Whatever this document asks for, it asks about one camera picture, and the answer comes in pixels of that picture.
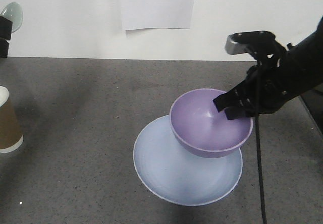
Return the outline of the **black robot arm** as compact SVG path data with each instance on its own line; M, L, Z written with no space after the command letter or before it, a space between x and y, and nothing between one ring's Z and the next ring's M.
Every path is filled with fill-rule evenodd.
M273 33L251 31L229 35L225 50L257 61L242 82L213 100L229 120L274 113L322 83L322 22L297 45L284 48Z

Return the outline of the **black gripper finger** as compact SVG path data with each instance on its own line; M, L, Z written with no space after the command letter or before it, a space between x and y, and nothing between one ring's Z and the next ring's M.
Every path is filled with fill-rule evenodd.
M9 43L6 40L0 41L0 58L6 58L8 56Z
M12 24L12 21L0 16L0 38L11 40Z

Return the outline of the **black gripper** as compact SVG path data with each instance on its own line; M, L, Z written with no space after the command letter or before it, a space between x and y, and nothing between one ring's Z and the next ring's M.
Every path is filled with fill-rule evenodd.
M274 113L303 93L303 57L286 53L269 58L257 53L255 58L257 65L248 70L246 79L213 100L228 120Z

